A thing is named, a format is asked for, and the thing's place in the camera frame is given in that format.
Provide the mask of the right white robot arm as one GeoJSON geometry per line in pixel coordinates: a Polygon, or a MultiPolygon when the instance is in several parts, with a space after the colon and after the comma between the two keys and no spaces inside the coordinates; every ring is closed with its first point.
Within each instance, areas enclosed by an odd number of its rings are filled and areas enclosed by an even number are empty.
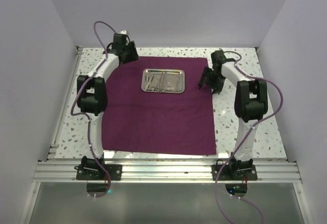
{"type": "Polygon", "coordinates": [[[268,111],[267,82],[243,72],[234,58],[227,58],[224,51],[211,53],[212,67],[205,67],[198,87],[210,87],[212,94],[219,94],[226,80],[236,88],[234,109],[239,119],[235,148],[230,155],[228,175],[240,179],[253,165],[253,144],[258,123],[268,111]]]}

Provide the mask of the steel forceps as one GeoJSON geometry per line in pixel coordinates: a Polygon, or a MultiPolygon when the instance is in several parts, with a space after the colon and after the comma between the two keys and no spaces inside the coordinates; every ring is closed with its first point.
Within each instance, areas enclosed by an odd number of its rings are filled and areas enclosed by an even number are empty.
{"type": "Polygon", "coordinates": [[[153,75],[150,74],[148,77],[148,81],[145,85],[145,91],[149,90],[152,80],[153,80],[153,75]]]}

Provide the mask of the steel instrument tray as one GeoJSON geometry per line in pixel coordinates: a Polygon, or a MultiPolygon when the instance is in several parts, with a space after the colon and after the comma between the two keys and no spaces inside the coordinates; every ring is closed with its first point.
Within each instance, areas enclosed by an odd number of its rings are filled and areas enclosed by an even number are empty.
{"type": "Polygon", "coordinates": [[[185,91],[185,73],[180,69],[155,69],[147,68],[143,71],[141,89],[144,92],[152,93],[172,93],[181,94],[185,91]],[[166,92],[155,92],[154,88],[157,85],[159,78],[163,72],[167,73],[166,76],[166,92]],[[149,90],[145,91],[145,85],[148,81],[149,75],[153,75],[153,80],[151,82],[149,90]]]}

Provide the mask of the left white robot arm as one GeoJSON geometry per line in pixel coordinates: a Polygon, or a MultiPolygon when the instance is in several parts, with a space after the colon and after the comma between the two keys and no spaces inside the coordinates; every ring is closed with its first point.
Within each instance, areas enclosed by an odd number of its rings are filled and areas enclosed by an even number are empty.
{"type": "Polygon", "coordinates": [[[102,47],[104,52],[100,62],[87,75],[77,77],[77,95],[71,108],[71,115],[87,118],[88,150],[83,158],[94,161],[88,173],[97,180],[106,175],[106,166],[100,161],[104,155],[102,117],[108,105],[106,81],[120,65],[138,60],[135,42],[130,40],[126,30],[114,33],[113,41],[102,47]]]}

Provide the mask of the purple surgical wrap cloth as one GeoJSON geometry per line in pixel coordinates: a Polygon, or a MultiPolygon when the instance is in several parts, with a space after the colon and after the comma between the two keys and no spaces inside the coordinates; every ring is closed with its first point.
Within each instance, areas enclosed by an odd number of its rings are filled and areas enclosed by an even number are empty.
{"type": "Polygon", "coordinates": [[[137,153],[213,155],[216,152],[211,89],[199,88],[206,58],[140,57],[119,66],[106,81],[108,105],[102,117],[105,150],[137,153]],[[180,69],[181,94],[141,89],[147,68],[180,69]]]}

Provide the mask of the steel surgical scissors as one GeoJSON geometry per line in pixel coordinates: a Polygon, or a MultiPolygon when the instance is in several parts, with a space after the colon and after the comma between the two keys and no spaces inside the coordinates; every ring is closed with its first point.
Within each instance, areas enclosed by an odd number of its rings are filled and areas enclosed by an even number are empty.
{"type": "Polygon", "coordinates": [[[166,76],[167,76],[166,72],[163,72],[161,74],[161,77],[159,78],[159,81],[158,81],[157,85],[154,88],[155,92],[166,92],[166,89],[167,89],[166,85],[165,85],[166,76]]]}

